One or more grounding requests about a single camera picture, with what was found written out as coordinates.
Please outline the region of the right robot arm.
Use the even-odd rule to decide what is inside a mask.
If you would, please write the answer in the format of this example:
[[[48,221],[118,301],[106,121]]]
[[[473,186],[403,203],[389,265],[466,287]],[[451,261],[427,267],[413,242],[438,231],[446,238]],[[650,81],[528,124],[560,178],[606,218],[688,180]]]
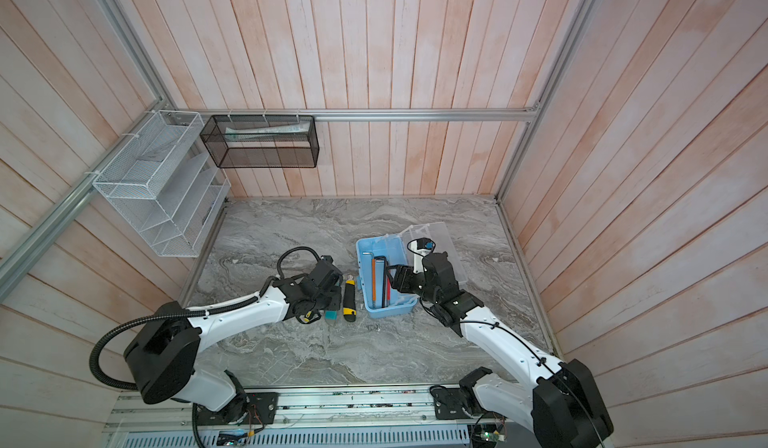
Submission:
[[[605,447],[614,425],[589,368],[564,362],[523,339],[479,298],[459,286],[446,253],[420,257],[416,267],[397,265],[386,286],[412,294],[444,327],[481,348],[511,376],[487,369],[464,380],[467,402],[530,431],[542,447]]]

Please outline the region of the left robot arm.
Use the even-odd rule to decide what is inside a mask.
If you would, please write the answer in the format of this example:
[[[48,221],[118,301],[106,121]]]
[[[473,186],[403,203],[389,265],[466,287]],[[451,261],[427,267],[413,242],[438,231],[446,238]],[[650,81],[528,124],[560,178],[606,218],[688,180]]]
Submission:
[[[270,277],[258,292],[230,303],[191,310],[176,302],[161,306],[124,352],[134,390],[148,405],[183,401],[239,417],[246,403],[242,384],[228,370],[216,374],[198,368],[197,356],[262,325],[319,320],[324,311],[340,308],[342,281],[332,258],[323,256],[308,274]]]

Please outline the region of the blue plastic tool box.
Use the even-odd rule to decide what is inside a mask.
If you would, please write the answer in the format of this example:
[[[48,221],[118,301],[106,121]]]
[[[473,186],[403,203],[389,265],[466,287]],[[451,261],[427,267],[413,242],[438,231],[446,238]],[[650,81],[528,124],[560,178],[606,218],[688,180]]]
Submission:
[[[421,238],[430,239],[436,253],[447,253],[459,287],[466,287],[466,271],[444,222],[411,225],[398,234],[359,239],[355,245],[359,267],[357,286],[371,318],[405,315],[418,304],[415,294],[406,294],[395,288],[390,280],[386,287],[382,282],[384,265],[387,265],[391,277],[396,276],[399,266],[413,271],[416,258],[413,241]]]

